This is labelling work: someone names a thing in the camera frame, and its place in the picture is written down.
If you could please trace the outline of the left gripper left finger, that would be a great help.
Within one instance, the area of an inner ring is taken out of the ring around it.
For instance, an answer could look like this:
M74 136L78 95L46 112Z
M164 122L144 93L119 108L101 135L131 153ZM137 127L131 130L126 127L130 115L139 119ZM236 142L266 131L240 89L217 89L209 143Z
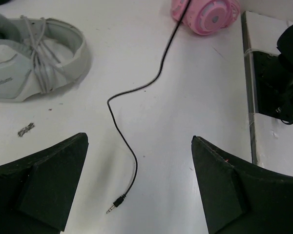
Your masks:
M88 145L87 134L78 133L0 166L0 234L65 230Z

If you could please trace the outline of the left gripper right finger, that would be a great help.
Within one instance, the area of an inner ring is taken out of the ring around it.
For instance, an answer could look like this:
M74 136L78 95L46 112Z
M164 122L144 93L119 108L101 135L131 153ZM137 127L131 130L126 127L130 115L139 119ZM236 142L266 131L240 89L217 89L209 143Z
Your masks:
M210 234L293 234L293 177L194 136L192 158Z

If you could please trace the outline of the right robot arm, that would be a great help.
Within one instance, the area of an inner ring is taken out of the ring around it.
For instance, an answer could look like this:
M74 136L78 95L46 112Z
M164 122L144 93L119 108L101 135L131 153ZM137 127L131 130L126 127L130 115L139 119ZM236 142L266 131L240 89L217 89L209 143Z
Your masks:
M277 118L286 125L293 124L293 25L288 27L277 41L280 54L277 57L276 91L280 102Z

